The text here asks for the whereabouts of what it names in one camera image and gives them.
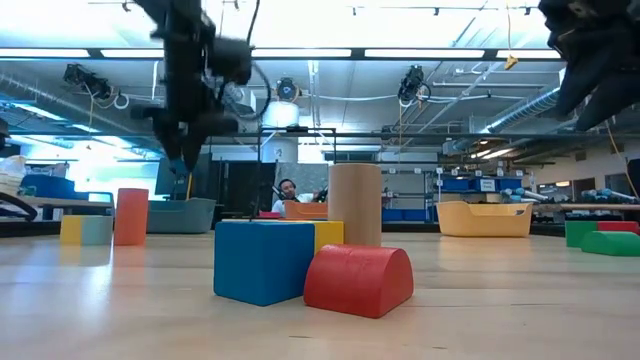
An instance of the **red arch block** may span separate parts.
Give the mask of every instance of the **red arch block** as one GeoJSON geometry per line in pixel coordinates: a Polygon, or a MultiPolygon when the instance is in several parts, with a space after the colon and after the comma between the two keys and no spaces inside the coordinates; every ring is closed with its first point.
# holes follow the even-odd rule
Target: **red arch block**
{"type": "Polygon", "coordinates": [[[598,231],[628,231],[640,234],[640,227],[635,221],[598,221],[598,231]]]}
{"type": "Polygon", "coordinates": [[[377,319],[413,295],[413,271],[402,249],[325,245],[304,286],[308,306],[377,319]]]}

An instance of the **yellow tub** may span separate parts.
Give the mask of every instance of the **yellow tub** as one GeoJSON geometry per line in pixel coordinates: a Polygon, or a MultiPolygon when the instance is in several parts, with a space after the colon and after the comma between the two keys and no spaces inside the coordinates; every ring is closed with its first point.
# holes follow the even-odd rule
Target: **yellow tub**
{"type": "Polygon", "coordinates": [[[531,204],[438,203],[440,232],[459,237],[528,237],[531,204]]]}

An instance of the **blue wooden block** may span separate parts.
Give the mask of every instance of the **blue wooden block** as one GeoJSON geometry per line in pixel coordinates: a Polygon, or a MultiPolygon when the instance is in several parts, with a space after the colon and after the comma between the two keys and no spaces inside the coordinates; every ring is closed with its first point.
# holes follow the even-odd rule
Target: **blue wooden block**
{"type": "Polygon", "coordinates": [[[312,223],[218,223],[213,292],[258,306],[302,296],[314,236],[312,223]]]}

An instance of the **wooden cylinder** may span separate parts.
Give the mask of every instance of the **wooden cylinder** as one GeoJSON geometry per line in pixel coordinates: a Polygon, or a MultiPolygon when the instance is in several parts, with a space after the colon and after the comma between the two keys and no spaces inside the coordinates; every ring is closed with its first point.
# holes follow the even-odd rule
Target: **wooden cylinder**
{"type": "Polygon", "coordinates": [[[114,245],[144,245],[147,237],[149,190],[118,189],[114,245]]]}
{"type": "Polygon", "coordinates": [[[380,246],[382,174],[371,164],[329,167],[329,220],[344,223],[344,243],[380,246]]]}

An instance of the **tan cylinder block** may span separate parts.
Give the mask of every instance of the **tan cylinder block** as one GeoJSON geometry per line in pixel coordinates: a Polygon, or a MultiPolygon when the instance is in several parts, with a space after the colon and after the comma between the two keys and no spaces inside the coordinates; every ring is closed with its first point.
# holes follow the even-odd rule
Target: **tan cylinder block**
{"type": "Polygon", "coordinates": [[[329,167],[329,220],[344,223],[344,243],[380,246],[382,173],[371,164],[329,167]]]}

